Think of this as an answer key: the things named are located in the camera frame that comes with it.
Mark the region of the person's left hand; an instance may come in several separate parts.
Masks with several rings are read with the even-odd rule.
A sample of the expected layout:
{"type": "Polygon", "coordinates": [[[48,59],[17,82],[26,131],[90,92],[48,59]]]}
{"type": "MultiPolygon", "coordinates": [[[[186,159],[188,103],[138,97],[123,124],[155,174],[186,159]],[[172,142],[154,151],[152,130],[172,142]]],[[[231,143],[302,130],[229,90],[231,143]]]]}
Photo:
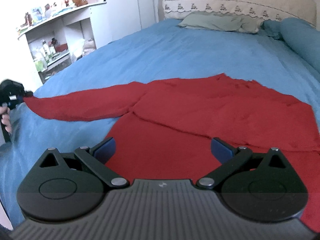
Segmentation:
{"type": "Polygon", "coordinates": [[[12,132],[11,122],[10,122],[10,109],[5,107],[0,107],[1,123],[4,125],[5,130],[10,134],[12,132]]]}

